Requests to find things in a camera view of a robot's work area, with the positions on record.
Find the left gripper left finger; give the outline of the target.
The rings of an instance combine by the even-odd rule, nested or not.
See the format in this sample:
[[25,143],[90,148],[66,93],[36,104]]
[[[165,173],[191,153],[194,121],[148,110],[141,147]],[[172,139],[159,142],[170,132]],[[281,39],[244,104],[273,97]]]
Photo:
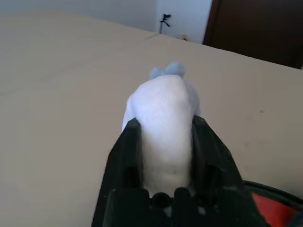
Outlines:
[[142,227],[146,191],[142,188],[141,127],[132,119],[110,151],[92,220],[93,227]]

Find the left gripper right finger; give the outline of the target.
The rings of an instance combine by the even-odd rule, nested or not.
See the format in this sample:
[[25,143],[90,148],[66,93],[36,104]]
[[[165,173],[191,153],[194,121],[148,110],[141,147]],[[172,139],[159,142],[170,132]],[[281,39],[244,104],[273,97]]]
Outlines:
[[266,227],[245,188],[231,152],[202,117],[192,124],[192,182],[197,211],[194,227]]

